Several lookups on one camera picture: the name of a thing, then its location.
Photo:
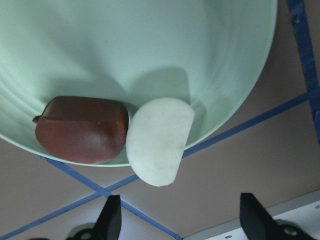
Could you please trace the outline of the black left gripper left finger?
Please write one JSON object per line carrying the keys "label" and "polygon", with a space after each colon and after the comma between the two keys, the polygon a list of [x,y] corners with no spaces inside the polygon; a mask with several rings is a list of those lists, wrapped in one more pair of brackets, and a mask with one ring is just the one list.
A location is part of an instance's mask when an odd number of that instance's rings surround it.
{"label": "black left gripper left finger", "polygon": [[122,227],[121,199],[111,195],[94,225],[99,240],[118,240]]}

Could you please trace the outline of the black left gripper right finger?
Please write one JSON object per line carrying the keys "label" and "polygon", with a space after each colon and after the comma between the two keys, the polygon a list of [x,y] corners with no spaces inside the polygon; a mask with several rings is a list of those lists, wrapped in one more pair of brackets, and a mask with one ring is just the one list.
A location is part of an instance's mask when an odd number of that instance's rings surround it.
{"label": "black left gripper right finger", "polygon": [[277,233],[277,223],[252,193],[240,194],[239,220],[248,240],[272,240]]}

